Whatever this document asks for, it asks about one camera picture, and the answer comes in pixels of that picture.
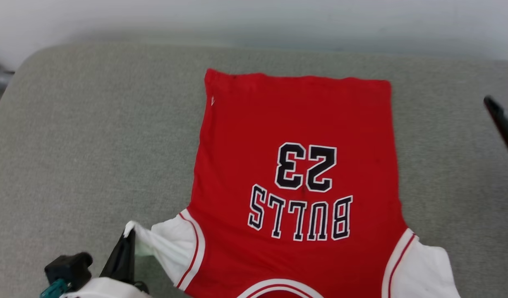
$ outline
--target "striped trim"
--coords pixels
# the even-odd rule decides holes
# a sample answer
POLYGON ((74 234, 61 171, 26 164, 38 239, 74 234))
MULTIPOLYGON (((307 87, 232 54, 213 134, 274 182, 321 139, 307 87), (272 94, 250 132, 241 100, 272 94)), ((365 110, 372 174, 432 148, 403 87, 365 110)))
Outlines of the striped trim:
POLYGON ((201 263, 203 262, 206 241, 204 239, 203 231, 201 230, 199 223, 197 223, 195 219, 193 219, 188 209, 184 209, 179 215, 180 217, 182 217, 182 219, 192 224, 193 230, 195 231, 195 239, 197 242, 195 246, 195 252, 193 254, 193 259, 190 266, 188 267, 188 270, 186 270, 186 272, 184 273, 178 284, 175 285, 179 289, 185 291, 188 285, 192 282, 192 279, 195 277, 197 272, 199 272, 199 268, 201 267, 201 263))
POLYGON ((391 298, 390 292, 392 288, 392 279, 394 278, 395 270, 398 268, 399 263, 405 256, 405 253, 409 249, 412 243, 414 243, 414 239, 418 239, 418 236, 412 232, 411 229, 407 228, 401 238, 399 239, 397 245, 392 251, 390 255, 390 259, 386 264, 385 273, 383 275, 383 285, 381 287, 381 298, 391 298))
POLYGON ((257 298, 272 291, 291 292, 301 298, 323 298, 317 291, 308 285, 290 279, 267 279, 249 287, 237 298, 257 298))

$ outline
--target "white fabric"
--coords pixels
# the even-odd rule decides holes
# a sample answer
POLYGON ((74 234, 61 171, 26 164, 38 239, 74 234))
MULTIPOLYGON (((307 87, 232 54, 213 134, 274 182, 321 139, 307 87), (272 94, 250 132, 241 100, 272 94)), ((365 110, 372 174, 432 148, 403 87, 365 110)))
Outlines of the white fabric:
POLYGON ((445 249, 415 238, 394 271, 390 298, 460 298, 445 249))
POLYGON ((124 235, 127 237, 131 230, 137 236, 135 255, 155 256, 177 286, 190 268, 195 253, 197 240, 193 225, 177 215, 174 219, 153 225, 151 230, 130 221, 125 226, 124 235))

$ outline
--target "white background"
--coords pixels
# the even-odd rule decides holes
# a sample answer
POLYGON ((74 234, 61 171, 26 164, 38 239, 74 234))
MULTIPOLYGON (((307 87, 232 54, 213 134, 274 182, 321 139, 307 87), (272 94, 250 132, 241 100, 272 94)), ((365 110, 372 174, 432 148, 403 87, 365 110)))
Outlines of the white background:
POLYGON ((508 0, 0 0, 0 64, 80 40, 508 59, 508 0))

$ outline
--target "red fabric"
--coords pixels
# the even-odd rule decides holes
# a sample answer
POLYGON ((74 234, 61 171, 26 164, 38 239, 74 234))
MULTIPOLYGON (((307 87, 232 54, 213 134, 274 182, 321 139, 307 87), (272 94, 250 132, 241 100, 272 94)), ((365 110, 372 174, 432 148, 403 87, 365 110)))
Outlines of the red fabric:
MULTIPOLYGON (((186 292, 195 298, 237 297, 267 279, 291 279, 325 298, 379 298, 388 259, 407 225, 398 200, 388 81, 227 75, 208 70, 207 104, 188 211, 201 226, 206 248, 186 292), (309 145, 337 148, 337 164, 320 175, 326 192, 275 183, 278 149, 286 142, 306 149, 291 174, 319 161, 309 145), (273 238, 277 208, 267 203, 262 228, 248 225, 252 186, 286 200, 281 237, 273 238), (352 196, 348 238, 332 240, 333 203, 352 196), (294 241, 297 213, 290 200, 308 203, 303 241, 294 241), (326 241, 308 241, 314 202, 328 203, 326 241)), ((283 297, 270 292, 263 297, 283 297)))

